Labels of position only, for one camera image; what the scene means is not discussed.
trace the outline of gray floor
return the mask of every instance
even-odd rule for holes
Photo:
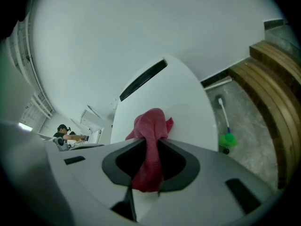
[[[231,133],[238,145],[229,156],[277,191],[277,161],[272,139],[265,122],[245,91],[234,81],[207,91],[214,109],[219,136],[227,133],[222,110],[214,106],[214,98],[222,94]]]

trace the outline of green mop head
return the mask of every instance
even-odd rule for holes
[[[237,145],[237,139],[231,133],[227,133],[225,135],[220,136],[218,140],[218,145],[235,146]]]

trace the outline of person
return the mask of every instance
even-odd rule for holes
[[[87,136],[67,135],[67,133],[68,133],[67,127],[64,124],[62,124],[62,125],[59,125],[59,127],[57,128],[57,133],[55,133],[53,136],[61,137],[65,141],[67,141],[67,140],[79,141],[81,139],[86,140],[86,138],[87,138]]]
[[[75,134],[74,131],[72,131],[72,132],[69,133],[69,136],[70,136],[70,135],[76,135],[76,134]],[[82,139],[80,139],[80,140],[78,140],[78,141],[76,141],[76,140],[68,140],[68,144],[71,144],[71,145],[73,145],[73,144],[78,144],[78,143],[81,143],[81,142],[83,142]]]

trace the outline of red cloth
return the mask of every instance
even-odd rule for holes
[[[156,192],[163,181],[163,172],[158,153],[158,139],[167,138],[174,121],[165,121],[161,109],[154,108],[139,115],[134,121],[134,129],[126,137],[146,139],[146,156],[139,171],[132,181],[132,188],[142,192]]]

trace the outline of wooden step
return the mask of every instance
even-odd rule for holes
[[[301,103],[301,65],[297,61],[265,41],[250,46],[250,55],[281,78]]]
[[[301,107],[290,88],[270,69],[249,58],[229,69],[261,112],[272,137],[278,187],[288,184],[301,158]]]

